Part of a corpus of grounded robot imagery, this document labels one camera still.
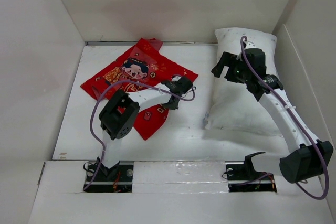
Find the red cartoon print pillowcase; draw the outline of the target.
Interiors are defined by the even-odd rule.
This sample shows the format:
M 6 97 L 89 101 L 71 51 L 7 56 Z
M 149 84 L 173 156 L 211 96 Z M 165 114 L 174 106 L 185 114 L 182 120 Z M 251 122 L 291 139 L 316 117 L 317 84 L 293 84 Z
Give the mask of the red cartoon print pillowcase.
M 97 100 L 106 88 L 122 80 L 155 86 L 164 80 L 172 80 L 174 75 L 180 75 L 192 82 L 195 81 L 198 77 L 196 73 L 159 53 L 162 44 L 156 39 L 141 39 L 114 62 L 84 82 L 81 88 Z M 145 87 L 130 83 L 117 84 L 108 91 L 105 98 L 110 100 L 113 94 L 120 89 L 131 93 L 144 90 Z M 168 113 L 169 110 L 160 104 L 148 108 L 138 114 L 133 128 L 144 140 L 147 140 L 163 125 Z

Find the white pillow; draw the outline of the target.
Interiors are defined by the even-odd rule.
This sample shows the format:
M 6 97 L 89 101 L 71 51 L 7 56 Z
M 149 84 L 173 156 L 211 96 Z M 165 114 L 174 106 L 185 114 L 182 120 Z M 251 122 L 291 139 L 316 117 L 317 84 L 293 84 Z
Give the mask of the white pillow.
M 224 52 L 241 53 L 240 39 L 246 36 L 253 47 L 260 48 L 266 55 L 268 74 L 277 75 L 274 62 L 277 37 L 262 31 L 247 28 L 220 28 L 215 30 L 218 42 L 217 60 Z M 268 112 L 256 101 L 245 84 L 225 79 L 227 69 L 215 79 L 210 111 L 205 117 L 207 130 L 238 130 L 264 136 L 281 136 Z

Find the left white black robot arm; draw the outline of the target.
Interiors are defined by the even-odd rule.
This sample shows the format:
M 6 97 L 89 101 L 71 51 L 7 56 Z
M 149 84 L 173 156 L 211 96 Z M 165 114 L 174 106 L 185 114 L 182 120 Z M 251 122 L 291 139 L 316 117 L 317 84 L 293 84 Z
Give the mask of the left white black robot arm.
M 110 162 L 102 163 L 107 150 L 107 144 L 94 132 L 93 120 L 99 103 L 108 91 L 117 84 L 123 83 L 135 84 L 136 86 L 145 87 L 145 89 L 131 93 L 126 93 L 121 89 L 117 90 L 101 110 L 99 114 L 101 128 L 108 133 L 113 141 L 124 138 L 130 132 L 140 112 L 159 104 L 168 110 L 176 110 L 181 100 L 190 102 L 195 99 L 195 87 L 192 81 L 185 76 L 179 75 L 175 75 L 173 80 L 165 80 L 155 86 L 122 80 L 106 88 L 96 101 L 89 123 L 91 135 L 101 144 L 102 153 L 97 168 L 86 188 L 94 182 L 98 173 L 105 180 L 112 180 L 117 175 L 117 167 L 114 164 Z

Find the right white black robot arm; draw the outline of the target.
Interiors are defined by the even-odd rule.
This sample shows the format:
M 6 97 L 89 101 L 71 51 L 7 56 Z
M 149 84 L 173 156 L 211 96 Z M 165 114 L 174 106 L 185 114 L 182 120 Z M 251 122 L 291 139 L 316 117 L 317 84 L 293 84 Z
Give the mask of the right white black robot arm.
M 225 67 L 225 79 L 245 84 L 283 135 L 290 154 L 280 159 L 279 168 L 286 181 L 293 184 L 319 175 L 328 180 L 333 146 L 321 141 L 305 125 L 288 101 L 280 80 L 266 73 L 265 53 L 259 48 L 244 49 L 239 55 L 224 52 L 212 74 L 220 77 Z

